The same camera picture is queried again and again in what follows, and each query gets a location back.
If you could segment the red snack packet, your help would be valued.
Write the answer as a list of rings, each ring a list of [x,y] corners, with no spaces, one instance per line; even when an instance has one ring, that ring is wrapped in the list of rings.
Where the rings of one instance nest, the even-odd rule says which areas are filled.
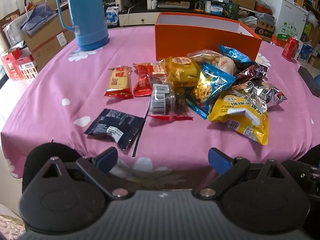
[[[133,89],[134,97],[150,96],[154,79],[165,77],[165,70],[159,63],[135,63],[133,64],[138,74],[138,81]]]

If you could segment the red soda can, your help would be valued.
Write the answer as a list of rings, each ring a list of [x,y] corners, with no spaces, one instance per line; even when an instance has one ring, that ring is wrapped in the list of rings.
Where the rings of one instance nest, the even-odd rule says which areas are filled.
[[[299,41],[295,37],[288,37],[286,44],[284,46],[282,57],[287,61],[293,61],[295,59],[295,55],[299,48]]]

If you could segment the large cardboard box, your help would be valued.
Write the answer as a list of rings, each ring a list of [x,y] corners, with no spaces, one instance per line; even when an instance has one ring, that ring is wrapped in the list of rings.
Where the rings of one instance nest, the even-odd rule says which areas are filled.
[[[61,25],[59,15],[45,23],[35,33],[29,35],[23,31],[22,34],[37,64],[38,72],[69,42],[75,39],[74,33]]]

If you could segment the silver chip bag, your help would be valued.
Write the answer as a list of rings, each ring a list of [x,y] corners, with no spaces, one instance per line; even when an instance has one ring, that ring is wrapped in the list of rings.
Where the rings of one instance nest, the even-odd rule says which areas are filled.
[[[281,90],[265,80],[246,81],[233,85],[232,89],[252,100],[264,103],[267,108],[279,105],[287,100],[287,97]]]

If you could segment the red gift boxes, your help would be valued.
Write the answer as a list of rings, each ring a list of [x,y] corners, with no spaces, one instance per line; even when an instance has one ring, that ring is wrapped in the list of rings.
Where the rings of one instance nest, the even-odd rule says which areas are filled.
[[[37,63],[28,48],[15,48],[1,55],[7,76],[14,80],[31,80],[38,75]]]

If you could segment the blue snack packet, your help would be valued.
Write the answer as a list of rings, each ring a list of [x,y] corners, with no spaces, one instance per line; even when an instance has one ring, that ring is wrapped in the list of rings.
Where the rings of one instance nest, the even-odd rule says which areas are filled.
[[[222,44],[218,45],[219,52],[227,57],[230,57],[233,61],[235,61],[237,64],[250,64],[253,63],[253,61],[250,60],[250,58],[243,54],[242,52],[238,51],[237,49],[223,46]]]

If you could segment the white tv cabinet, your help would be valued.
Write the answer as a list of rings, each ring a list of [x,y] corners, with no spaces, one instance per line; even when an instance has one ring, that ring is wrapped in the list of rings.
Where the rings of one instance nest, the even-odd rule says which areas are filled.
[[[139,25],[154,25],[159,16],[159,12],[139,12],[139,13],[125,13],[119,15],[119,25],[139,26]]]

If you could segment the pink floral tablecloth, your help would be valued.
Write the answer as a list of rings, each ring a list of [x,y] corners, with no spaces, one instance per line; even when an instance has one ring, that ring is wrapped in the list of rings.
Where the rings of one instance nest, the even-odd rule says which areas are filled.
[[[21,178],[29,153],[58,142],[83,157],[110,147],[118,151],[115,176],[127,182],[168,186],[211,172],[208,152],[253,163],[297,160],[319,144],[319,98],[282,49],[263,42],[267,59],[264,88],[285,96],[264,103],[232,89],[234,78],[205,64],[191,87],[154,84],[150,96],[121,99],[106,91],[112,80],[136,84],[134,64],[155,60],[153,27],[113,29],[110,42],[81,51],[73,41],[40,71],[1,132],[11,175]]]

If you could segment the black rectangular box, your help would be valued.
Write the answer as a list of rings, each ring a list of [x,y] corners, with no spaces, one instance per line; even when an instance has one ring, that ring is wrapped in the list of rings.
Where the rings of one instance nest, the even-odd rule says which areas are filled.
[[[319,75],[316,77],[313,77],[311,73],[303,66],[300,66],[298,73],[303,79],[303,81],[305,82],[305,84],[307,85],[311,94],[319,98],[319,94],[320,94]]]

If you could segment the black snack packet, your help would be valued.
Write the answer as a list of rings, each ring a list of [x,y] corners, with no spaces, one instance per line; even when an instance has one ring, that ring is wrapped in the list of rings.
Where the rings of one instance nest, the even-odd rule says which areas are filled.
[[[126,150],[145,119],[114,109],[104,109],[85,130],[85,134],[98,139],[111,137],[122,150]]]

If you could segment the blue biscuit snack bag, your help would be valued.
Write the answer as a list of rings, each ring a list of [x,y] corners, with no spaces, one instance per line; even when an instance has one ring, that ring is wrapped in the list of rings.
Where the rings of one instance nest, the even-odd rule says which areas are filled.
[[[197,85],[186,90],[187,105],[206,120],[217,97],[234,81],[235,77],[231,74],[205,62]]]

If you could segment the yellow red cracker packet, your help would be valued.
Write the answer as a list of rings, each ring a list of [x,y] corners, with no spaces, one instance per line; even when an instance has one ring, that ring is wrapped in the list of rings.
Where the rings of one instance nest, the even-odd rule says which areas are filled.
[[[131,72],[132,68],[128,66],[118,66],[109,69],[110,78],[105,96],[132,99]]]

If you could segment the orange storage box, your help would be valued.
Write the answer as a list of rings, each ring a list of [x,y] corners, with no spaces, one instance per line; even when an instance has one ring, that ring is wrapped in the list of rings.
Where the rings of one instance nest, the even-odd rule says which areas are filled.
[[[256,59],[262,39],[243,23],[228,18],[161,12],[155,23],[155,55],[160,60],[198,50],[219,50],[219,44]]]

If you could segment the golden yellow snack packet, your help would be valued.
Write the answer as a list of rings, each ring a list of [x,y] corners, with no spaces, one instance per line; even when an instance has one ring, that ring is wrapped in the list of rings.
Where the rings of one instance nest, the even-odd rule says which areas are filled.
[[[198,84],[201,68],[188,57],[167,57],[160,61],[167,83],[174,87],[194,87]]]

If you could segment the large yellow snack bag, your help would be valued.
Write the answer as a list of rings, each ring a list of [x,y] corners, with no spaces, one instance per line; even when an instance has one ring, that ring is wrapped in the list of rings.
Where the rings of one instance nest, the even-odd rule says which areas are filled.
[[[269,119],[263,100],[249,98],[238,92],[222,92],[208,120],[221,122],[261,145],[268,144]]]

